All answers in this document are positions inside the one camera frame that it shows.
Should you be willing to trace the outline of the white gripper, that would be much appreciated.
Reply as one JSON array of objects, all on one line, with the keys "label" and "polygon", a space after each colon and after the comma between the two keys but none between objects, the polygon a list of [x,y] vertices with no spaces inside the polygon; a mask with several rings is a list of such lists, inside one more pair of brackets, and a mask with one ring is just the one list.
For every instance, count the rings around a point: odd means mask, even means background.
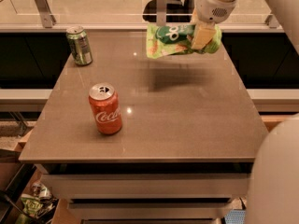
[{"label": "white gripper", "polygon": [[235,4],[236,0],[194,0],[198,20],[204,22],[195,24],[192,49],[203,49],[212,43],[216,34],[214,23],[226,21],[234,10]]}]

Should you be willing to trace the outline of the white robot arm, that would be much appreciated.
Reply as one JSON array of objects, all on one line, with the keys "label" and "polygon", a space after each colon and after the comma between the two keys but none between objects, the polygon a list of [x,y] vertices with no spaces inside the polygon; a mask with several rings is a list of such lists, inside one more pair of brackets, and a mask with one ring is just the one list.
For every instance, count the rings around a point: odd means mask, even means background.
[{"label": "white robot arm", "polygon": [[[220,23],[226,17],[216,8],[231,12],[236,0],[195,0],[195,14],[203,22]],[[299,0],[265,0],[299,49]],[[249,177],[245,224],[299,224],[299,116],[271,126],[257,152]]]}]

